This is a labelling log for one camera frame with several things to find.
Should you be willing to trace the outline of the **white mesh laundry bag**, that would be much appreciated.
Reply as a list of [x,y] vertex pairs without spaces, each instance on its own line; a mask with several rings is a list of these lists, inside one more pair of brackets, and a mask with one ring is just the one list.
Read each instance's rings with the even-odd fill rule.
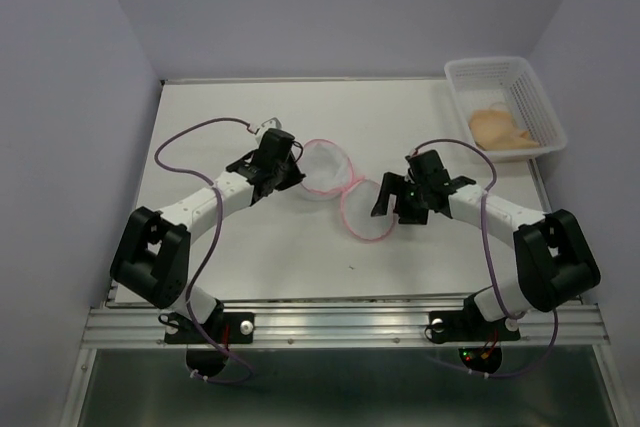
[[297,187],[299,195],[310,201],[338,200],[343,226],[356,239],[374,243],[387,238],[396,226],[388,212],[372,217],[380,184],[359,175],[348,154],[327,139],[312,139],[302,147],[298,166],[305,175]]

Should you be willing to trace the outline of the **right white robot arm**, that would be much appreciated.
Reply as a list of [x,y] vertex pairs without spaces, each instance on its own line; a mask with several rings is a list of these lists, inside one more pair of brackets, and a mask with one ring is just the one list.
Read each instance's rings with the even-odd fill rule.
[[551,312],[601,282],[601,272],[576,217],[532,210],[490,194],[466,176],[451,177],[437,151],[407,158],[404,175],[384,174],[371,214],[393,212],[404,225],[425,225],[431,213],[479,228],[484,243],[511,248],[515,273],[467,297],[459,310],[429,313],[435,344],[478,342],[491,334],[520,337],[517,321],[531,310]]

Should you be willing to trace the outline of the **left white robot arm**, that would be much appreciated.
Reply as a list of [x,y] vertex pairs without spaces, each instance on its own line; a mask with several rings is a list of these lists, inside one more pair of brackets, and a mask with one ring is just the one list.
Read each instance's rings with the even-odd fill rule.
[[292,151],[293,135],[274,124],[260,128],[258,146],[228,165],[190,196],[159,210],[134,210],[110,268],[111,278],[163,310],[165,340],[173,344],[249,344],[254,315],[227,313],[220,300],[195,286],[189,272],[192,245],[220,221],[304,178]]

